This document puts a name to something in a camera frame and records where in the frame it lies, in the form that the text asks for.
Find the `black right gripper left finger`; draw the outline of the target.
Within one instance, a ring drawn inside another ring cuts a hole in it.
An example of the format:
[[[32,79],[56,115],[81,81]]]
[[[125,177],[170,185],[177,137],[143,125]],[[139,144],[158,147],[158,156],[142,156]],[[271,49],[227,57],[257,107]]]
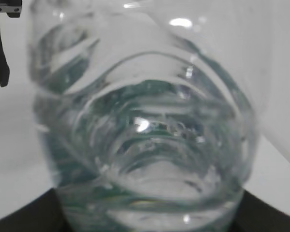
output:
[[[54,189],[0,219],[0,232],[69,232]]]

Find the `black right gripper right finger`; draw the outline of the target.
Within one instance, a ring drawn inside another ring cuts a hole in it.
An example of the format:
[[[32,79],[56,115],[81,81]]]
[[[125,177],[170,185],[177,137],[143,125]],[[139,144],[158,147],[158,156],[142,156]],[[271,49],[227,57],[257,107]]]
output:
[[[290,216],[245,191],[228,231],[290,232]]]

